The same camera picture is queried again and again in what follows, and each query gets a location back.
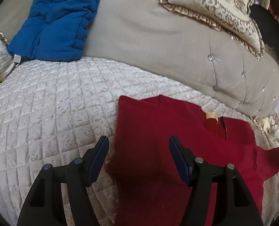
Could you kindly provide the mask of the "dark red sweater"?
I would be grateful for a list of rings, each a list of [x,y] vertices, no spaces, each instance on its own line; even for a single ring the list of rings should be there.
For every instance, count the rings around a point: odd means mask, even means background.
[[[180,224],[191,188],[181,181],[170,154],[172,136],[210,164],[234,164],[261,209],[263,183],[279,172],[279,147],[264,150],[249,123],[207,119],[189,102],[121,96],[114,155],[106,167],[118,188],[115,225]]]

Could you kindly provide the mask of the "beige tufted headboard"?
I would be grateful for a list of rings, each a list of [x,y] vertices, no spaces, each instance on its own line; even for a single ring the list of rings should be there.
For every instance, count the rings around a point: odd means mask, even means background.
[[[9,44],[32,3],[1,3],[0,30]],[[270,54],[258,59],[231,34],[168,11],[160,0],[100,0],[85,56],[166,76],[248,116],[268,116],[279,102],[279,64]]]

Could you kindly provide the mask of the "gold ornate ruffled pillow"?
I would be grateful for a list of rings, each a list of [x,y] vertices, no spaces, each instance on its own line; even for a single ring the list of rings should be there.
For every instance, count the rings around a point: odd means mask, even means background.
[[[202,21],[216,31],[226,31],[260,59],[264,43],[260,29],[250,17],[253,0],[160,0],[169,11]]]

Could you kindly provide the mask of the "white quilted bedspread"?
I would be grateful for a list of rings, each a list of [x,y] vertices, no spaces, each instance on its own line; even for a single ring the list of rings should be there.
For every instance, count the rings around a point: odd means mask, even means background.
[[[165,95],[203,111],[250,117],[164,76],[101,58],[29,61],[0,84],[0,214],[16,225],[23,202],[45,163],[66,165],[100,136],[114,138],[118,99]]]

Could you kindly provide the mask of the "blue quilted jacket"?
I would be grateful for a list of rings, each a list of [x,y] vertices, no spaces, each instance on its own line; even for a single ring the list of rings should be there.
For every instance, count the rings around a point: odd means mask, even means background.
[[[27,20],[8,45],[23,61],[77,61],[100,0],[33,0]]]

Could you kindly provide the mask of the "floral cream bed sheet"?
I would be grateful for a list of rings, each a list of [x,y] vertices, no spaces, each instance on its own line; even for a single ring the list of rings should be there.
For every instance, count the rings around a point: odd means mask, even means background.
[[[279,147],[279,119],[277,115],[268,117],[250,117],[251,127],[255,134],[256,144],[269,150]]]

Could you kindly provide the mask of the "black garment behind pillow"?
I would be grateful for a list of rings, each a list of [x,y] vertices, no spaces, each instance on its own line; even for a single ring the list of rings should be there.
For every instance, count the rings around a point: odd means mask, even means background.
[[[279,23],[264,7],[253,4],[250,17],[257,23],[263,42],[273,49],[279,59]]]

